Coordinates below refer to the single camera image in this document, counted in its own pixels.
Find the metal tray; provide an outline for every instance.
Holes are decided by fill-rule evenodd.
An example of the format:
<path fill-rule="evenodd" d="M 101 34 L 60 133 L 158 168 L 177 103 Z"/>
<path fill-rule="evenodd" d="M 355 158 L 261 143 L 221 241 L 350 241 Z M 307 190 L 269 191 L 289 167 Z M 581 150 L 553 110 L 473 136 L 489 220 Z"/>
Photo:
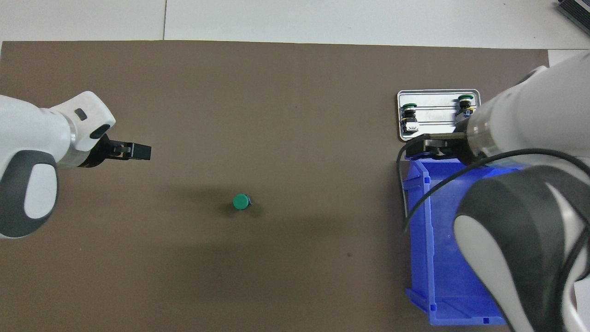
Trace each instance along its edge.
<path fill-rule="evenodd" d="M 461 95 L 473 95 L 471 106 L 475 109 L 481 105 L 481 97 L 476 89 L 440 89 L 440 90 L 402 90 L 398 93 L 397 123 L 399 138 L 408 141 L 422 134 L 441 134 L 455 130 L 455 113 L 459 110 L 457 98 Z M 401 107 L 408 103 L 416 107 L 416 120 L 420 124 L 418 132 L 405 134 L 402 129 Z"/>

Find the black wire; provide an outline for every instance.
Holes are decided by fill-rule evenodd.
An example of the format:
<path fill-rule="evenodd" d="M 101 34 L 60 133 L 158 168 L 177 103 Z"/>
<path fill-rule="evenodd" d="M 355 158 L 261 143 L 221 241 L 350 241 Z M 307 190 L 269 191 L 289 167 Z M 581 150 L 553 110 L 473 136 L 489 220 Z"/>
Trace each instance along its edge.
<path fill-rule="evenodd" d="M 429 139 L 429 138 L 426 137 L 426 136 L 418 136 L 418 137 L 415 137 L 415 138 L 410 139 L 399 150 L 398 158 L 396 159 L 396 162 L 395 162 L 396 170 L 398 172 L 399 196 L 401 197 L 402 206 L 404 207 L 404 220 L 405 220 L 406 217 L 408 217 L 408 203 L 407 203 L 406 197 L 405 197 L 404 182 L 403 182 L 403 179 L 402 179 L 403 175 L 402 175 L 402 168 L 401 168 L 401 165 L 400 165 L 400 161 L 402 159 L 402 154 L 404 154 L 404 152 L 409 147 L 411 147 L 412 145 L 414 145 L 416 143 L 424 142 L 427 139 Z"/>
<path fill-rule="evenodd" d="M 434 194 L 437 190 L 439 190 L 441 187 L 443 187 L 447 183 L 451 182 L 452 180 L 455 180 L 456 178 L 460 177 L 461 175 L 463 175 L 471 170 L 474 170 L 478 167 L 484 166 L 490 162 L 497 161 L 500 159 L 515 157 L 518 155 L 531 155 L 531 154 L 550 155 L 553 157 L 563 159 L 565 161 L 572 163 L 574 166 L 576 166 L 580 170 L 582 170 L 588 177 L 590 177 L 590 167 L 588 167 L 583 161 L 581 161 L 581 160 L 577 159 L 576 157 L 569 155 L 565 152 L 561 152 L 561 151 L 557 151 L 557 150 L 536 149 L 536 148 L 520 149 L 520 150 L 509 151 L 509 152 L 503 152 L 503 153 L 500 153 L 500 154 L 497 154 L 497 155 L 494 155 L 491 157 L 483 158 L 483 159 L 478 160 L 478 161 L 474 162 L 473 164 L 463 168 L 459 172 L 456 172 L 455 174 L 447 177 L 446 179 L 440 181 L 437 185 L 435 185 L 432 189 L 430 189 L 430 191 L 428 191 L 426 194 L 424 194 L 424 196 L 422 196 L 422 198 L 420 198 L 420 200 L 418 200 L 416 205 L 414 205 L 414 207 L 412 208 L 410 213 L 405 215 L 404 228 L 403 228 L 404 233 L 408 231 L 410 220 L 412 219 L 412 216 L 414 216 L 416 211 L 418 211 L 418 208 L 422 205 L 422 203 L 424 203 L 424 201 L 426 199 L 428 199 L 432 194 Z"/>
<path fill-rule="evenodd" d="M 578 255 L 582 252 L 584 245 L 588 244 L 588 220 L 583 217 L 583 215 L 579 214 L 582 220 L 586 223 L 586 228 L 582 230 L 582 233 L 578 237 L 578 240 L 574 243 L 572 250 L 568 254 L 568 258 L 566 259 L 565 263 L 559 270 L 558 281 L 557 281 L 557 291 L 555 292 L 555 301 L 560 303 L 561 305 L 559 308 L 563 307 L 563 292 L 565 291 L 565 284 L 568 281 L 569 274 L 572 272 L 573 264 L 578 259 Z"/>
<path fill-rule="evenodd" d="M 587 228 L 588 231 L 590 232 L 590 222 L 588 220 L 585 220 L 587 222 Z M 588 243 L 587 243 L 587 247 L 588 249 L 588 258 L 586 259 L 586 269 L 584 270 L 584 272 L 582 273 L 582 275 L 578 278 L 578 280 L 576 281 L 580 281 L 582 279 L 586 279 L 586 277 L 588 275 L 590 275 L 590 233 L 588 234 Z"/>

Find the green cap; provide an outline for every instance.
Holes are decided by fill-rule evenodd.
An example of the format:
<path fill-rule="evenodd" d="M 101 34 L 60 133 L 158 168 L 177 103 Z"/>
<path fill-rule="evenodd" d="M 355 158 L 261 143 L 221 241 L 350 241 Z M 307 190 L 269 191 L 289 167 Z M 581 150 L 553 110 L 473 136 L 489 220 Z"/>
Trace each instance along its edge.
<path fill-rule="evenodd" d="M 252 205 L 252 201 L 246 194 L 237 194 L 234 197 L 234 207 L 238 210 L 244 210 L 248 206 Z"/>

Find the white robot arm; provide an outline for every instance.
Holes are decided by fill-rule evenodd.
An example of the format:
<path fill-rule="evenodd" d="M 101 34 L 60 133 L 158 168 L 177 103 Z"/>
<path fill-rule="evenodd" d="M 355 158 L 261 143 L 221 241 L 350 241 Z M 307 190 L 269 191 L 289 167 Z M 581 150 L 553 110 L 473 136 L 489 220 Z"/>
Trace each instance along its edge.
<path fill-rule="evenodd" d="M 0 238 L 23 237 L 45 223 L 57 199 L 57 167 L 150 159 L 150 147 L 109 140 L 114 124 L 88 91 L 50 109 L 0 96 Z"/>
<path fill-rule="evenodd" d="M 461 253 L 513 331 L 590 332 L 572 300 L 573 283 L 590 272 L 589 126 L 587 51 L 536 69 L 449 137 L 423 137 L 403 149 L 410 158 L 428 157 L 429 140 L 439 140 L 435 146 L 449 149 L 436 153 L 466 165 L 512 154 L 490 165 L 522 168 L 475 183 L 454 222 Z"/>

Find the blue storage bin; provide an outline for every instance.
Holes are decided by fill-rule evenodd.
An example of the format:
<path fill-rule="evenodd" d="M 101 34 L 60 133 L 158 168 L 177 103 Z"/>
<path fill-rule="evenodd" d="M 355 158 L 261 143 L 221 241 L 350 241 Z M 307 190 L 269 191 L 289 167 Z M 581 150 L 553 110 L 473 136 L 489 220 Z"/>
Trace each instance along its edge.
<path fill-rule="evenodd" d="M 431 186 L 463 168 L 457 160 L 410 161 L 404 181 L 408 204 Z M 505 324 L 491 295 L 463 258 L 455 242 L 453 220 L 459 202 L 477 180 L 509 172 L 482 168 L 451 181 L 432 195 L 410 223 L 412 288 L 410 301 L 428 314 L 431 325 Z"/>

